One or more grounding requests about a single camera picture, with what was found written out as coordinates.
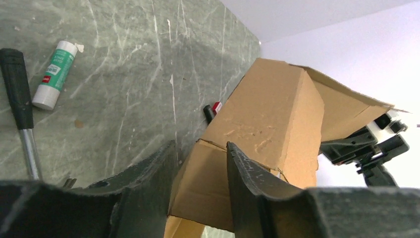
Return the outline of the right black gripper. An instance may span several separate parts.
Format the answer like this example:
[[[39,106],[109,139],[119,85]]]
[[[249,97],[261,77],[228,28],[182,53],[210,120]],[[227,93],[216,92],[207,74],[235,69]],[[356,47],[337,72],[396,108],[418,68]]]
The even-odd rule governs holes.
[[[407,129],[399,113],[385,113],[346,138],[322,142],[319,151],[333,165],[354,163],[367,186],[397,187],[384,164],[409,150]]]

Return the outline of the brown cardboard box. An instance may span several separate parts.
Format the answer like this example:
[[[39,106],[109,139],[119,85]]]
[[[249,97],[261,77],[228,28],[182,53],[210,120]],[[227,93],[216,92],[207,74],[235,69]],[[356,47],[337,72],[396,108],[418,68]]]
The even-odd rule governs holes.
[[[313,68],[258,58],[195,142],[176,178],[169,214],[233,231],[228,142],[269,174],[313,187],[320,144],[346,138],[390,109]]]

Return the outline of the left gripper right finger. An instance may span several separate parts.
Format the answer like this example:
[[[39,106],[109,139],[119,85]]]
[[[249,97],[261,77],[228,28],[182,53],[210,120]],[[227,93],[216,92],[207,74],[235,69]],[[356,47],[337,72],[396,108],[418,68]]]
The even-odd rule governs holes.
[[[398,187],[297,188],[227,143],[238,238],[417,238],[420,192]]]

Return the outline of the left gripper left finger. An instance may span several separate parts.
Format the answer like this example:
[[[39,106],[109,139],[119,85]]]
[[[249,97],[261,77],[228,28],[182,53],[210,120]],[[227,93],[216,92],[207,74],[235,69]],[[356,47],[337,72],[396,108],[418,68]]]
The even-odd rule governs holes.
[[[87,188],[39,181],[0,183],[3,238],[161,238],[177,175],[173,140]]]

